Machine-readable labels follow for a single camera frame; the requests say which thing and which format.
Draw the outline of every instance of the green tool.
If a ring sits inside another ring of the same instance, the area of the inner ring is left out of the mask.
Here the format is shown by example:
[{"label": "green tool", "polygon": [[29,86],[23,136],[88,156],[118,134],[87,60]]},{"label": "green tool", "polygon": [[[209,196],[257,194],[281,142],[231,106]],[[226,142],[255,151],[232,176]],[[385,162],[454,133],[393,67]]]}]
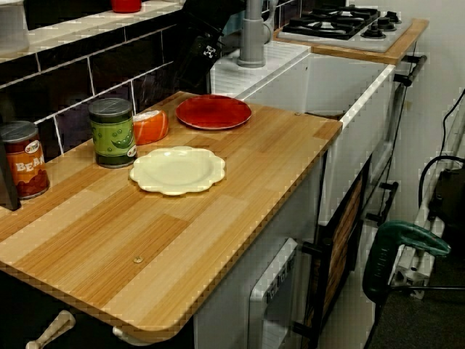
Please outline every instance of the green tool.
[{"label": "green tool", "polygon": [[422,249],[435,257],[445,257],[450,246],[431,231],[401,220],[392,220],[379,227],[371,247],[363,275],[363,291],[376,304],[386,299],[397,252],[402,245]]}]

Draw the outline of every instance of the wood grain surface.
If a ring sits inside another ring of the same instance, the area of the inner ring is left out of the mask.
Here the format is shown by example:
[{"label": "wood grain surface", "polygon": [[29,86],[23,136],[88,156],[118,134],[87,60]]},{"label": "wood grain surface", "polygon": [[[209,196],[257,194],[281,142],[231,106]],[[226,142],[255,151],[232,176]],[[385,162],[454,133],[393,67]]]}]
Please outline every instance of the wood grain surface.
[{"label": "wood grain surface", "polygon": [[367,60],[370,62],[397,65],[406,55],[408,49],[428,27],[429,21],[414,18],[412,25],[404,34],[384,53],[363,51],[361,49],[348,49],[346,47],[328,46],[311,42],[302,42],[295,40],[279,39],[277,37],[279,30],[274,33],[275,41],[288,42],[312,47],[313,53],[320,55],[336,56],[343,58],[352,58],[354,60]]},{"label": "wood grain surface", "polygon": [[96,165],[90,140],[47,163],[45,194],[0,210],[0,269],[142,340],[173,337],[341,129],[251,105],[241,127],[195,130],[174,113],[192,96],[178,92],[151,108],[167,112],[169,133],[138,156],[206,148],[226,161],[221,182],[178,197],[144,192],[129,178],[132,166]]}]

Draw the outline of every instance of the stove burner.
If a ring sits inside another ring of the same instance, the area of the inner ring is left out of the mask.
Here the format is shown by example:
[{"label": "stove burner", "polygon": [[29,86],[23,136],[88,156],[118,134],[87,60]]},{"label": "stove burner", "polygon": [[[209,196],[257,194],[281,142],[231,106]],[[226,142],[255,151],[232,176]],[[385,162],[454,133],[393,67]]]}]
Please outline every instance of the stove burner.
[{"label": "stove burner", "polygon": [[365,33],[361,34],[362,37],[367,39],[384,39],[386,36],[383,34],[383,31],[378,28],[378,24],[373,23],[368,27]]},{"label": "stove burner", "polygon": [[394,23],[394,24],[401,24],[402,23],[402,21],[399,20],[399,17],[397,16],[396,12],[388,11],[386,13],[386,17],[388,17],[391,20],[391,23]]},{"label": "stove burner", "polygon": [[378,18],[378,28],[382,29],[383,31],[395,31],[396,28],[394,23],[391,23],[391,19],[388,17],[380,17]]},{"label": "stove burner", "polygon": [[377,9],[323,5],[301,18],[292,18],[283,32],[349,40],[379,17]]}]

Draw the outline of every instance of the faucet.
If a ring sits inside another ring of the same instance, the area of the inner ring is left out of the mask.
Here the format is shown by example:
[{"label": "faucet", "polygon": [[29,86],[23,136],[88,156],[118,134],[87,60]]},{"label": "faucet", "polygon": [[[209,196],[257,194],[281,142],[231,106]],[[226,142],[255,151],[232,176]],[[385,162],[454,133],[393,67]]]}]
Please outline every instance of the faucet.
[{"label": "faucet", "polygon": [[266,64],[264,45],[271,41],[275,30],[275,10],[278,0],[270,0],[270,16],[262,19],[262,0],[248,0],[240,38],[238,64],[245,68],[259,68]]}]

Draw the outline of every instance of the black appliance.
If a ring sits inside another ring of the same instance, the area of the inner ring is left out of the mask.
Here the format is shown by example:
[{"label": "black appliance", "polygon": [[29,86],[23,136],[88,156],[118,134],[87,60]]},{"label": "black appliance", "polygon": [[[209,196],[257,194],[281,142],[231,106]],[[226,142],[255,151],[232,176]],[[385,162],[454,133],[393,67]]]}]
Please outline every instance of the black appliance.
[{"label": "black appliance", "polygon": [[283,32],[349,40],[378,19],[380,14],[377,9],[355,5],[347,7],[323,5],[311,12],[303,12],[300,18],[290,19],[289,24],[283,27]]}]

